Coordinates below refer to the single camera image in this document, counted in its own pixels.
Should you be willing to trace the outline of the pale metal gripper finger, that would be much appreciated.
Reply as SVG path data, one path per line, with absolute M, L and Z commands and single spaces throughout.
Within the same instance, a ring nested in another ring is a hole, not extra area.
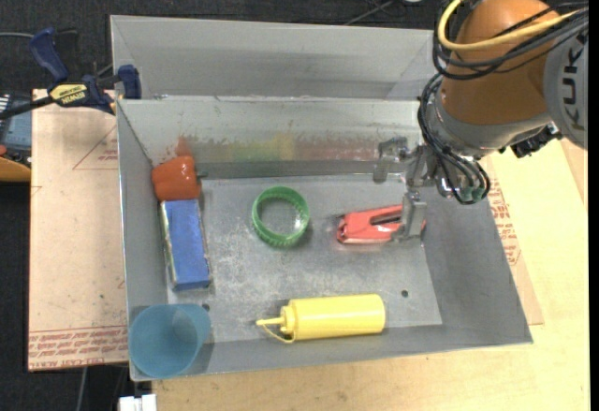
M 414 209 L 414 194 L 405 193 L 402 198 L 401 226 L 399 229 L 400 240 L 408 239 L 411 236 Z
M 413 207 L 414 235 L 420 237 L 426 227 L 427 203 L 425 201 L 416 200 L 413 203 Z

